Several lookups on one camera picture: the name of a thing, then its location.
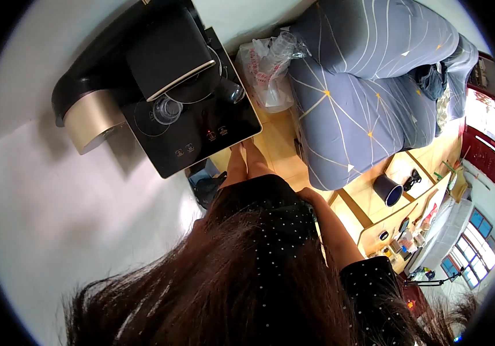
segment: woman's leg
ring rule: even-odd
[[[226,169],[227,177],[220,185],[219,189],[247,180],[247,167],[241,152],[242,145],[238,143],[232,146],[230,150],[232,153],[230,154],[228,168]]]
[[[265,176],[266,174],[275,174],[267,164],[265,156],[261,153],[259,148],[255,146],[253,138],[249,138],[242,142],[246,149],[246,161],[247,161],[247,178],[257,178],[258,176]]]

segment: microphone stand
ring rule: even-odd
[[[432,287],[432,286],[442,286],[443,283],[447,280],[454,279],[463,274],[465,267],[462,267],[457,273],[453,273],[453,275],[449,276],[444,280],[431,280],[431,281],[407,281],[403,282],[403,286],[423,286],[423,287]]]

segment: long dark hair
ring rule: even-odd
[[[259,211],[219,219],[216,210],[211,208],[161,259],[80,289],[65,304],[67,344],[256,343],[256,255],[248,250],[253,247],[250,236],[258,227],[254,220]],[[303,260],[285,264],[284,281],[291,303],[304,318],[288,321],[295,338],[285,335],[284,343],[306,339],[311,344],[362,345],[364,336],[352,309],[343,308],[350,303],[339,273],[323,261],[320,242],[308,241],[299,251]],[[412,344],[451,345],[451,323],[466,324],[471,315],[465,303],[455,315],[430,310],[424,314],[423,327],[402,299],[395,297],[389,305],[400,312],[404,341]]]

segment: cushion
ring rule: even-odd
[[[457,47],[456,29],[413,0],[320,0],[290,27],[331,74],[401,76]]]
[[[459,35],[457,49],[442,62],[447,69],[447,81],[451,89],[447,120],[459,119],[464,117],[466,82],[478,62],[478,49],[467,38]]]
[[[436,103],[408,75],[375,81],[332,74],[312,58],[289,67],[311,184],[342,188],[402,149],[432,142]]]

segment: woman's arm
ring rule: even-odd
[[[344,225],[321,195],[310,188],[299,191],[298,195],[313,205],[322,241],[338,270],[353,262],[364,260]]]

